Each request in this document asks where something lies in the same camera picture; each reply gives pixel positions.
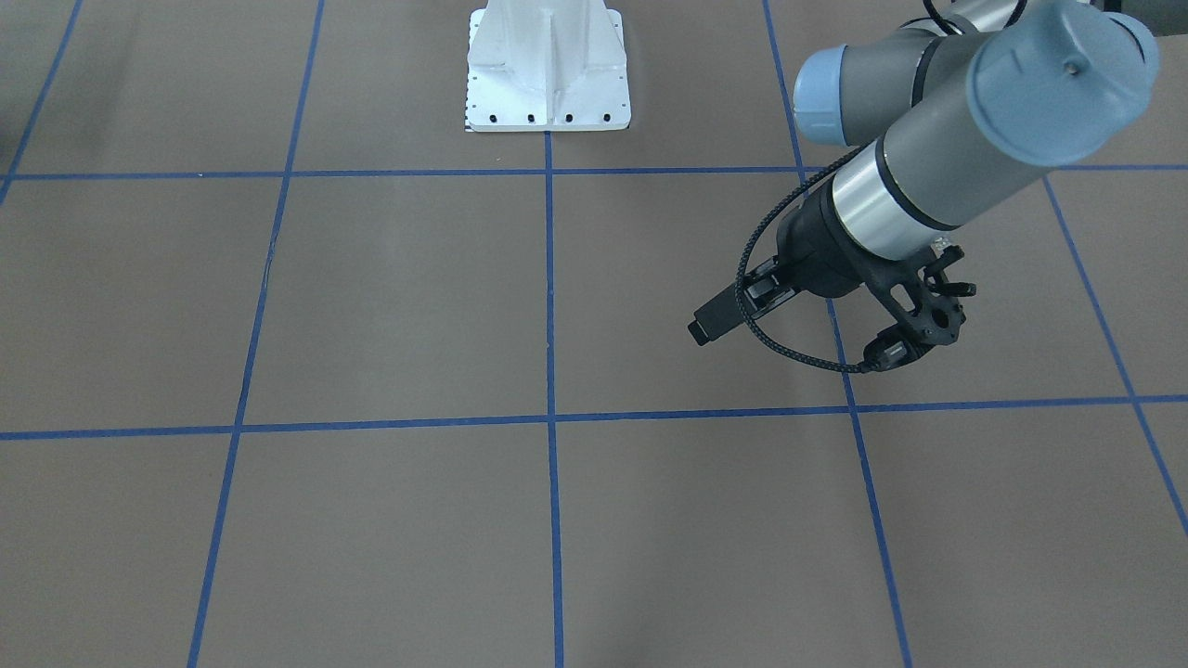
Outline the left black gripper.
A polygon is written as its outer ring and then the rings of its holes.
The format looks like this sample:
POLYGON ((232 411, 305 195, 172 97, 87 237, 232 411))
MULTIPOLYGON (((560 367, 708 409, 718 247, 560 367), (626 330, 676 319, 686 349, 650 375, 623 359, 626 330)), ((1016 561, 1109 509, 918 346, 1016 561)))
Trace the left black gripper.
POLYGON ((742 307, 727 285, 691 314, 689 334, 697 346, 758 320, 800 292, 840 300, 874 276, 872 256, 843 231, 830 185, 819 187, 781 218, 777 257, 742 275, 742 307))

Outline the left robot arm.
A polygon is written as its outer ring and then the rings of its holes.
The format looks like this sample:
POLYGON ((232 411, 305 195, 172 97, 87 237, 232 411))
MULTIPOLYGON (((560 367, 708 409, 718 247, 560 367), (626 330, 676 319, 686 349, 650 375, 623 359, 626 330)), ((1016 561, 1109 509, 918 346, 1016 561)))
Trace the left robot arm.
POLYGON ((865 288, 891 315, 858 373, 950 345, 973 284, 947 278, 962 225, 1053 169, 1083 160, 1146 111, 1156 33, 1121 4, 968 1, 867 46, 814 53, 794 86, 811 141, 848 149, 781 201, 742 250, 729 286, 699 308, 699 345, 800 294, 865 288))

